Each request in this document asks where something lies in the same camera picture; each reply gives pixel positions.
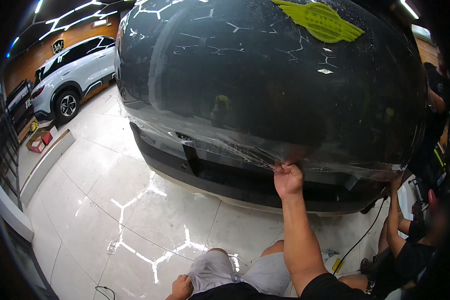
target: wall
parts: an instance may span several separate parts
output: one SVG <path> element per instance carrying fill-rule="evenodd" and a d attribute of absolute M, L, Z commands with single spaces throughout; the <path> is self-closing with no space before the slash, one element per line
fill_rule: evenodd
<path fill-rule="evenodd" d="M 8 95 L 22 80 L 35 80 L 35 71 L 46 60 L 54 56 L 52 52 L 52 44 L 57 39 L 64 39 L 64 46 L 69 47 L 78 42 L 95 36 L 109 36 L 116 38 L 119 30 L 120 15 L 113 14 L 108 16 L 108 23 L 111 26 L 100 26 L 92 28 L 92 21 L 84 21 L 70 27 L 67 31 L 59 30 L 49 34 L 42 41 L 39 41 L 27 52 L 24 52 L 18 57 L 13 58 L 5 67 L 4 82 L 5 92 Z"/>
<path fill-rule="evenodd" d="M 415 41 L 418 46 L 418 51 L 420 52 L 420 57 L 422 58 L 422 62 L 428 62 L 432 63 L 434 66 L 438 66 L 437 49 L 435 46 L 419 38 L 415 38 Z"/>

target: car door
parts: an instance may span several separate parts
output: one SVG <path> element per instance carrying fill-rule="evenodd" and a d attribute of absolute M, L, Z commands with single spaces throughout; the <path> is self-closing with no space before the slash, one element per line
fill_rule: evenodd
<path fill-rule="evenodd" d="M 100 73 L 104 82 L 108 82 L 113 78 L 115 73 L 114 55 L 115 55 L 115 40 L 111 37 L 101 36 L 94 39 L 93 46 L 88 51 L 93 53 L 98 61 Z"/>
<path fill-rule="evenodd" d="M 61 81 L 78 83 L 83 91 L 83 96 L 103 84 L 97 57 L 87 53 L 90 50 L 88 43 L 65 50 L 57 58 L 57 62 L 62 65 L 56 72 Z"/>

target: black cable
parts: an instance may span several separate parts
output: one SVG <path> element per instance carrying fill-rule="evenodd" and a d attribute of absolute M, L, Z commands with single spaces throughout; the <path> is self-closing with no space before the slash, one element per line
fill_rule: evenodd
<path fill-rule="evenodd" d="M 107 289 L 107 290 L 112 291 L 112 293 L 113 293 L 113 299 L 111 299 L 110 297 L 108 297 L 108 295 L 104 294 L 104 293 L 103 293 L 101 290 L 99 290 L 98 288 Z M 106 287 L 106 286 L 96 286 L 96 287 L 95 287 L 95 290 L 97 290 L 100 294 L 102 294 L 103 296 L 105 296 L 108 300 L 115 300 L 115 292 L 114 292 L 111 288 L 108 288 L 108 287 Z"/>
<path fill-rule="evenodd" d="M 377 216 L 375 217 L 375 221 L 373 221 L 372 226 L 370 226 L 370 228 L 365 232 L 365 234 L 363 235 L 363 237 L 361 237 L 361 238 L 358 240 L 358 242 L 356 242 L 356 244 L 354 244 L 353 247 L 350 248 L 350 250 L 348 250 L 348 252 L 345 254 L 345 256 L 343 256 L 342 260 L 340 261 L 340 263 L 338 264 L 338 266 L 335 268 L 335 271 L 333 272 L 333 275 L 335 275 L 335 273 L 337 273 L 337 270 L 342 266 L 342 264 L 343 264 L 344 261 L 345 261 L 345 258 L 346 258 L 347 255 L 350 253 L 350 251 L 352 251 L 353 248 L 355 248 L 355 246 L 357 246 L 357 245 L 363 240 L 363 238 L 367 235 L 367 233 L 372 229 L 373 225 L 375 225 L 375 222 L 377 222 L 378 216 L 380 215 L 380 211 L 382 210 L 382 206 L 384 206 L 384 202 L 385 202 L 385 200 L 387 200 L 387 199 L 388 199 L 388 196 L 387 196 L 386 198 L 385 198 L 385 197 L 383 198 L 383 201 L 381 202 L 381 205 L 380 205 L 380 209 L 378 209 Z"/>

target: wet floor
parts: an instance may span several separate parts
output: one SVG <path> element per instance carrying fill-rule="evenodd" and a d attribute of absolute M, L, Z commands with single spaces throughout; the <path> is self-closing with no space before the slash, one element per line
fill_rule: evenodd
<path fill-rule="evenodd" d="M 262 251 L 283 238 L 279 214 L 237 207 L 171 183 L 150 170 L 117 88 L 90 99 L 70 123 L 76 141 L 50 169 L 24 209 L 33 250 L 61 300 L 101 300 L 95 286 L 116 298 L 165 299 L 172 282 L 195 257 L 220 247 L 244 274 Z M 321 249 L 345 254 L 378 214 L 310 216 Z M 369 234 L 344 261 L 339 275 L 358 271 L 377 252 L 388 203 Z M 285 296 L 294 296 L 292 285 Z"/>

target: black car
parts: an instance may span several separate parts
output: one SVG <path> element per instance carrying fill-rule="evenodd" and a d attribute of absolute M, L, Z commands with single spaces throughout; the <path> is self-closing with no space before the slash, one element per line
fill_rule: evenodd
<path fill-rule="evenodd" d="M 364 33 L 324 43 L 271 1 L 138 1 L 119 26 L 115 71 L 150 168 L 276 212 L 277 160 L 301 166 L 309 212 L 380 198 L 423 135 L 420 55 L 393 17 L 326 4 Z"/>

